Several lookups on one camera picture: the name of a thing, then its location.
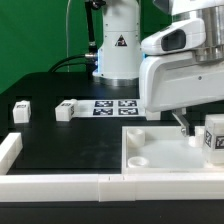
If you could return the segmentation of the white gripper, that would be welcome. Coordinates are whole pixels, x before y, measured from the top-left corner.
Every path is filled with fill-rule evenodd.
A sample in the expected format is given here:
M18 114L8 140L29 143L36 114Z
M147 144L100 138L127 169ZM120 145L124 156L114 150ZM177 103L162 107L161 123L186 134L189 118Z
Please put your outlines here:
M140 66L139 92L146 110L172 110L189 135L184 107L224 99L224 59L199 62L194 49L206 40L200 18L174 22L145 38L141 50L147 55Z

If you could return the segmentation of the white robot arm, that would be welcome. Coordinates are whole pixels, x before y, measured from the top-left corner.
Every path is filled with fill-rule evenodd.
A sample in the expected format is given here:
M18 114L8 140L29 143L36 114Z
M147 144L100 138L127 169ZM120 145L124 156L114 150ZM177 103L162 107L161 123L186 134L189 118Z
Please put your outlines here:
M140 38L140 0L85 0L103 17L103 44L89 38L96 82L138 85L146 112L170 110L190 133L186 108L224 99L224 0L152 0L172 23Z

